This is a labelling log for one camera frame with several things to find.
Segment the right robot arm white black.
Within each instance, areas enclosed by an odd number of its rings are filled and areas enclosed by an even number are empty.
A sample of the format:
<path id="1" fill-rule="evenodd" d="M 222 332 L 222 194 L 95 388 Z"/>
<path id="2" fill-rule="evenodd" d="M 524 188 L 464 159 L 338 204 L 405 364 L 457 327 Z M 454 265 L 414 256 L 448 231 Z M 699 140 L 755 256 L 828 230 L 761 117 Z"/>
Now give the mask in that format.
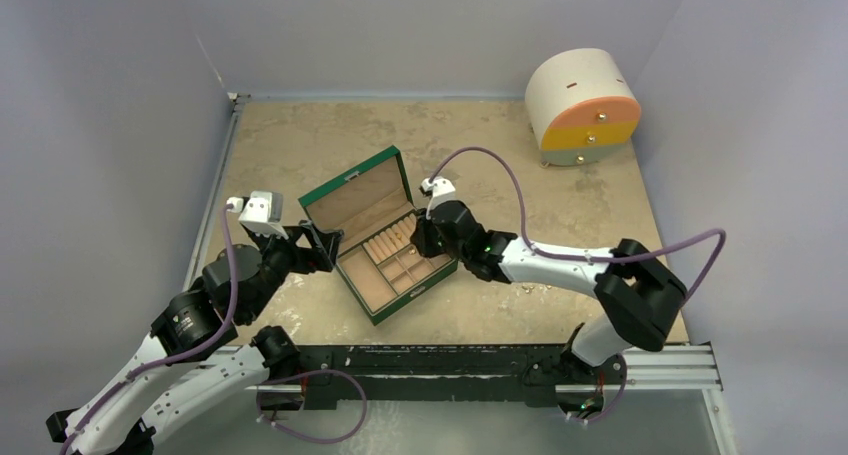
<path id="1" fill-rule="evenodd" d="M 603 313 L 580 325 L 561 356 L 564 374 L 584 382 L 621 351 L 659 352 L 683 306 L 685 285 L 639 242 L 577 250 L 550 245 L 548 255 L 513 232 L 487 230 L 461 201 L 421 208 L 411 240 L 419 254 L 446 254 L 486 282 L 537 283 L 597 300 Z"/>

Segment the green jewelry box with lid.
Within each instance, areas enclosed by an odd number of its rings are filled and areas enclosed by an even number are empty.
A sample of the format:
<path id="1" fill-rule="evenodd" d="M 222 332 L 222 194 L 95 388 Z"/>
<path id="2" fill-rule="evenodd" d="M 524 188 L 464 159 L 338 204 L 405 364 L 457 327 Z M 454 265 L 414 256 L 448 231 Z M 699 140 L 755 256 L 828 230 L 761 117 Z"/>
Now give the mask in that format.
<path id="1" fill-rule="evenodd" d="M 456 272 L 412 244 L 417 209 L 402 154 L 390 146 L 298 199 L 322 231 L 343 232 L 337 272 L 376 326 Z"/>

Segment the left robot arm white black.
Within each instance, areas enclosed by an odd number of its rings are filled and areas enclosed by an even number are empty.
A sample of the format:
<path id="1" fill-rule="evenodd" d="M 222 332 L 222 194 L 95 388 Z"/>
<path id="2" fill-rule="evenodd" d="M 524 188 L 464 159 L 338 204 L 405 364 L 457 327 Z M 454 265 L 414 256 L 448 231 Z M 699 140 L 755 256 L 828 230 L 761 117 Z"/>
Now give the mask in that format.
<path id="1" fill-rule="evenodd" d="M 333 270 L 341 230 L 245 222 L 249 244 L 225 247 L 189 289 L 152 322 L 127 364 L 83 406 L 48 417 L 62 454 L 150 454 L 180 424 L 255 383 L 284 384 L 303 373 L 301 354 L 280 326 L 266 326 L 220 364 L 185 380 L 253 323 L 290 274 Z"/>

